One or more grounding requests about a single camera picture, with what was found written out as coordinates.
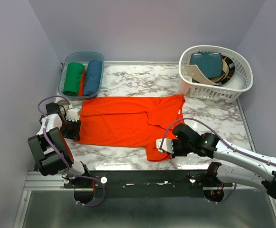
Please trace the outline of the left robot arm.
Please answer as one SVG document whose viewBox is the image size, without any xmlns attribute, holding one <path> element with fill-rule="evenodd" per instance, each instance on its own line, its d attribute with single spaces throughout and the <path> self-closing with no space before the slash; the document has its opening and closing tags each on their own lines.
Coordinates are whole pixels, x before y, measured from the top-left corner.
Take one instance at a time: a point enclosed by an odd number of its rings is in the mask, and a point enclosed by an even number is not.
<svg viewBox="0 0 276 228">
<path fill-rule="evenodd" d="M 66 142 L 66 139 L 80 139 L 81 110 L 70 104 L 61 106 L 53 102 L 46 105 L 45 112 L 39 105 L 38 110 L 40 130 L 28 138 L 36 168 L 43 176 L 63 173 L 64 179 L 75 179 L 79 187 L 87 187 L 91 182 L 90 171 L 83 162 L 74 159 Z"/>
</svg>

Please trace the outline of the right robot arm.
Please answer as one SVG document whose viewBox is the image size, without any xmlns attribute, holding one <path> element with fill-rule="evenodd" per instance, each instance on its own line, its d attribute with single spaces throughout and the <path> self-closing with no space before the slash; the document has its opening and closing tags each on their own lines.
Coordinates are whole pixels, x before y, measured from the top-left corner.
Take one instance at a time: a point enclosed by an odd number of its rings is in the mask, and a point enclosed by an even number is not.
<svg viewBox="0 0 276 228">
<path fill-rule="evenodd" d="M 253 153 L 229 143 L 216 133 L 198 134 L 186 124 L 177 125 L 175 139 L 164 139 L 163 149 L 172 157 L 187 156 L 216 159 L 204 174 L 210 186 L 234 183 L 265 190 L 276 199 L 276 157 Z"/>
</svg>

